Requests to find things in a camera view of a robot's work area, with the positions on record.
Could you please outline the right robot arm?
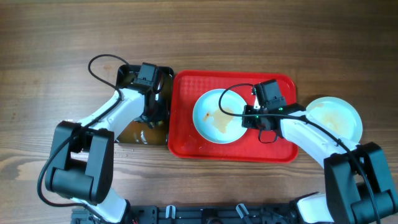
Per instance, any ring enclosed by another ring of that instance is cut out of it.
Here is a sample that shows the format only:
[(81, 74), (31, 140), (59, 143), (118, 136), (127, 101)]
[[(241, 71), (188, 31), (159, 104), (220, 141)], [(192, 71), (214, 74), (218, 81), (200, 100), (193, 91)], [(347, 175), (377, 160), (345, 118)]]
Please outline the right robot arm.
[(266, 111), (245, 106), (243, 126), (274, 131), (301, 147), (324, 170), (325, 194), (297, 202), (307, 223), (372, 223), (397, 213), (397, 190), (384, 151), (345, 139), (292, 104)]

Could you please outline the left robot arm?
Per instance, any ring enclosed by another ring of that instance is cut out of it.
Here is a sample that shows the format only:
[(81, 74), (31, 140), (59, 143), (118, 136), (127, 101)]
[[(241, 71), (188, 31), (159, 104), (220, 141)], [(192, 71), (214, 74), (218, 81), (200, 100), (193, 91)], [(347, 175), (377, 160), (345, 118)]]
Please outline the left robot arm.
[(170, 98), (160, 91), (118, 89), (93, 114), (55, 128), (50, 156), (40, 172), (43, 189), (83, 207), (101, 223), (131, 223), (130, 203), (112, 188), (114, 142), (133, 121), (165, 121)]

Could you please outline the white plate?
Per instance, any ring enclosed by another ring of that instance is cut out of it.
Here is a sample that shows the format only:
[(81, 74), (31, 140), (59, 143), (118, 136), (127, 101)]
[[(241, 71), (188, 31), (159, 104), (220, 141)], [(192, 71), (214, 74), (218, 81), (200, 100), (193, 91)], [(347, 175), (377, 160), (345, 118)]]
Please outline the white plate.
[(309, 103), (306, 110), (336, 134), (360, 142), (363, 134), (361, 117), (345, 100), (332, 96), (321, 97)]
[(233, 91), (214, 89), (203, 94), (193, 108), (193, 123), (198, 133), (207, 141), (229, 144), (237, 141), (247, 131), (242, 127), (245, 100)]

